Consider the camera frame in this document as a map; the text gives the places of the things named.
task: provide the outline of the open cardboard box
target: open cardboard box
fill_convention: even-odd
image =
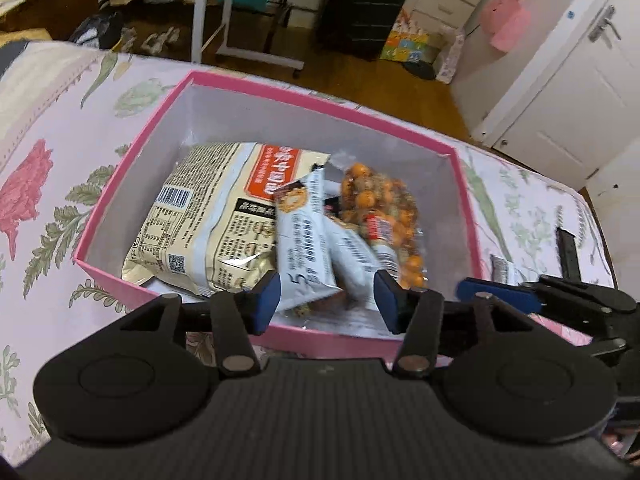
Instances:
[[[78,245],[78,264],[130,308],[156,297],[164,285],[135,286],[120,275],[162,184],[190,144],[241,141],[347,153],[404,180],[419,210],[430,288],[453,300],[460,280],[481,275],[465,181],[452,147],[320,98],[196,71],[167,96],[116,168]],[[391,334],[346,336],[286,323],[274,317],[254,343],[328,358],[389,358],[399,345]]]

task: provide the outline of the black suitcase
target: black suitcase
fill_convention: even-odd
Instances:
[[[377,59],[402,4],[404,0],[324,0],[316,39],[333,50]]]

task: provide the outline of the bed sheet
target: bed sheet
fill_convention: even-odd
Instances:
[[[87,50],[68,44],[46,45],[49,55],[60,49],[73,58],[68,73],[60,69],[61,74],[51,78],[55,88],[38,88],[31,100],[19,104],[21,113],[22,108],[37,112],[0,171],[0,452],[14,465],[48,439],[33,402],[39,368],[127,311],[74,264],[71,254],[129,143],[169,89],[193,68],[171,60],[96,51],[87,55]],[[71,56],[70,48],[78,55]],[[286,83],[202,69],[382,116]],[[0,84],[8,83],[7,73]],[[60,86],[65,75],[71,82]],[[554,232],[562,226],[576,235],[583,280],[613,285],[593,216],[576,192],[464,142],[388,119],[458,150],[472,197],[484,278],[490,277],[492,254],[514,262],[532,279],[541,273],[560,275]],[[207,337],[191,334],[188,346],[212,362]]]

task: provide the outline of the door frame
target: door frame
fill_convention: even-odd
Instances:
[[[533,99],[556,74],[599,16],[607,0],[573,0],[556,28],[497,105],[475,127],[471,136],[491,147],[518,120]]]

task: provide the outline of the snack bag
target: snack bag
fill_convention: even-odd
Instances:
[[[193,146],[162,186],[127,259],[200,296],[247,288],[247,279],[255,285],[273,269],[264,254],[274,245],[273,192],[327,158],[254,142]],[[125,267],[123,279],[141,275],[130,262]]]
[[[354,164],[345,172],[340,218],[360,226],[382,267],[402,286],[425,287],[416,243],[418,209],[404,182]]]
[[[336,274],[343,280],[349,295],[377,310],[373,297],[373,276],[382,269],[371,248],[358,234],[358,226],[325,216],[329,254]]]
[[[340,292],[324,232],[323,180],[324,168],[315,168],[275,193],[281,286],[277,312]]]

